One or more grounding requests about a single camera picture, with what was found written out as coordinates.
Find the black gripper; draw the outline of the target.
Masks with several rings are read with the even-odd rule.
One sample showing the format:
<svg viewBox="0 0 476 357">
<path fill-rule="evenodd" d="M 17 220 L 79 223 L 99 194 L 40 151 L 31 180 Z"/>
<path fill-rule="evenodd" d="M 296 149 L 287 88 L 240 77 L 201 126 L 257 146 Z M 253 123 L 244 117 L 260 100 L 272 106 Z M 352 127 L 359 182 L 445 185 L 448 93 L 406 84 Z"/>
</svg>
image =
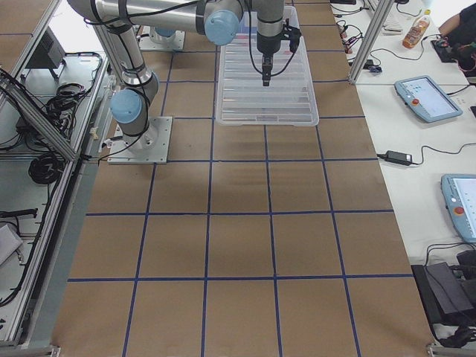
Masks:
<svg viewBox="0 0 476 357">
<path fill-rule="evenodd" d="M 271 72 L 273 69 L 273 55 L 280 50 L 281 35 L 265 36 L 257 32 L 257 50 L 262 57 L 262 81 L 263 86 L 270 85 Z"/>
</svg>

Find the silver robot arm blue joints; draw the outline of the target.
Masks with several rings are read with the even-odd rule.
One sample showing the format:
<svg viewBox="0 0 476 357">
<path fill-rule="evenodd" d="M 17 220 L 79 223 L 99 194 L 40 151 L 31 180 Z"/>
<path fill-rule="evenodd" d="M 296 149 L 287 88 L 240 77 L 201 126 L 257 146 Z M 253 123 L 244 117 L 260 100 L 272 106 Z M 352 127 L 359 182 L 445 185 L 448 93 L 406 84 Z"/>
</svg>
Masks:
<svg viewBox="0 0 476 357">
<path fill-rule="evenodd" d="M 212 111 L 216 104 L 219 37 L 231 39 L 246 8 L 257 11 L 258 32 L 280 34 L 283 1 L 70 1 L 71 8 L 103 32 L 100 43 L 116 61 L 108 30 L 145 25 L 182 30 L 198 45 L 177 54 L 142 52 L 159 80 L 150 115 L 177 114 L 170 136 L 172 158 L 202 160 L 213 152 L 212 140 L 225 149 L 225 159 L 244 158 L 247 151 L 262 152 L 264 129 L 217 129 Z"/>
</svg>

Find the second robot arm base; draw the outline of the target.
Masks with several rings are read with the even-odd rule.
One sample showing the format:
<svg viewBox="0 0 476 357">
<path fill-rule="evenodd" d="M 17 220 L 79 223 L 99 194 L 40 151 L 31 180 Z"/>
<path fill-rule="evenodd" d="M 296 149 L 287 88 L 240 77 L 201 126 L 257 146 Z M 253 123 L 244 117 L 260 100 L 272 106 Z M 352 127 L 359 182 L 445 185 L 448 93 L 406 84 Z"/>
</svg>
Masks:
<svg viewBox="0 0 476 357">
<path fill-rule="evenodd" d="M 149 29 L 149 37 L 154 43 L 158 44 L 170 42 L 176 37 L 176 30 L 151 27 Z"/>
</svg>

